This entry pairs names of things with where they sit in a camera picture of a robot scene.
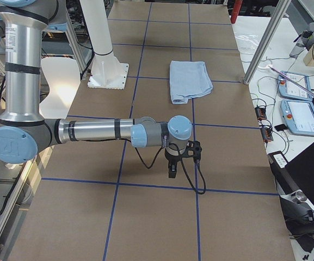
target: red cylinder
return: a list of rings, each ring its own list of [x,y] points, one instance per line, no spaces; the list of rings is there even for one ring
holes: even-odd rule
[[[240,12],[240,8],[242,7],[243,0],[235,0],[234,8],[231,15],[231,23],[235,23],[237,21],[238,14]]]

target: white desk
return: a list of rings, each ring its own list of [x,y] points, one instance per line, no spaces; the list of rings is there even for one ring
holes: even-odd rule
[[[254,35],[256,39],[259,41],[264,33],[265,28],[267,27],[269,19],[270,18],[266,18],[266,17],[239,16],[236,24],[233,25],[235,35],[247,36],[248,34],[251,34],[251,35]],[[272,41],[269,44],[269,47],[266,53],[264,54],[264,57],[288,58],[290,51],[295,45],[293,40],[296,39],[297,36],[298,34],[294,30],[289,19],[283,18],[277,31],[274,34]],[[247,50],[247,49],[246,51],[244,49],[241,50],[241,48],[247,47],[247,45],[245,45],[245,42],[239,41],[238,39],[236,40],[237,40],[239,50],[241,51],[242,61],[251,61],[251,59],[253,58],[253,55],[245,54],[245,53],[249,53],[250,50]],[[303,63],[303,58],[305,57],[306,53],[307,53],[306,50],[303,51],[299,55],[296,61],[295,59],[292,59],[292,58],[273,60],[272,61],[273,67],[279,71],[284,71],[284,70],[287,71],[290,68],[290,66],[295,62],[294,65],[289,69],[289,71],[303,73],[306,75],[314,75],[314,67],[306,67]],[[246,71],[247,68],[249,67],[249,63],[243,63],[243,66],[244,66],[244,70]],[[266,69],[266,70],[258,69],[249,84],[250,92],[252,94],[258,95],[258,97],[265,100],[267,104],[273,104],[274,101],[271,98],[260,94],[258,91],[257,81],[265,76],[271,76],[273,78],[277,78],[278,75],[269,69]],[[260,91],[272,97],[276,95],[276,91],[278,87],[277,81],[273,78],[267,77],[260,80]],[[311,84],[311,88],[314,89],[314,76],[310,77],[310,84]],[[285,123],[281,116],[281,110],[280,110],[281,100],[282,98],[278,94],[276,96],[275,106],[267,107],[266,114],[268,116],[268,119],[273,123],[273,126]],[[301,151],[303,151],[305,148],[307,148],[310,144],[314,142],[314,137],[292,135],[291,132],[289,132],[288,130],[286,130],[285,132],[287,133],[288,139],[291,141],[290,148],[285,155],[285,157],[288,160],[293,159]],[[273,133],[273,139],[274,141],[269,142],[267,145],[267,154],[274,151],[278,151],[278,150],[282,151],[285,147],[284,141],[275,133]],[[305,254],[309,254],[307,252],[304,252],[296,241],[292,240],[291,244],[293,246],[296,260],[301,260]],[[313,260],[313,258],[314,258],[314,250],[310,254],[309,260]]]

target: folded towel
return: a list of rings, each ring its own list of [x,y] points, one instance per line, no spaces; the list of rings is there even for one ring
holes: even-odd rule
[[[170,96],[173,104],[185,104],[191,98],[207,95],[213,89],[203,61],[172,61]]]

